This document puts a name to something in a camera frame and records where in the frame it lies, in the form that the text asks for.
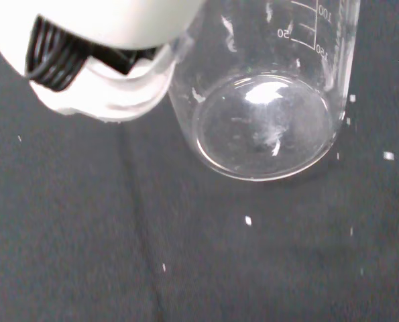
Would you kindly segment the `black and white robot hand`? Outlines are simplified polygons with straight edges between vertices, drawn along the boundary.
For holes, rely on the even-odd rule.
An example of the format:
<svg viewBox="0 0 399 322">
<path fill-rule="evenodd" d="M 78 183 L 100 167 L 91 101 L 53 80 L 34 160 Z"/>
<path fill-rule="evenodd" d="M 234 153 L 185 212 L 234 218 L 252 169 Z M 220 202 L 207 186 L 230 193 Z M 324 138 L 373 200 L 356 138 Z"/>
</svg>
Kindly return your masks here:
<svg viewBox="0 0 399 322">
<path fill-rule="evenodd" d="M 0 1 L 0 53 L 63 115 L 137 119 L 166 95 L 203 1 Z"/>
</svg>

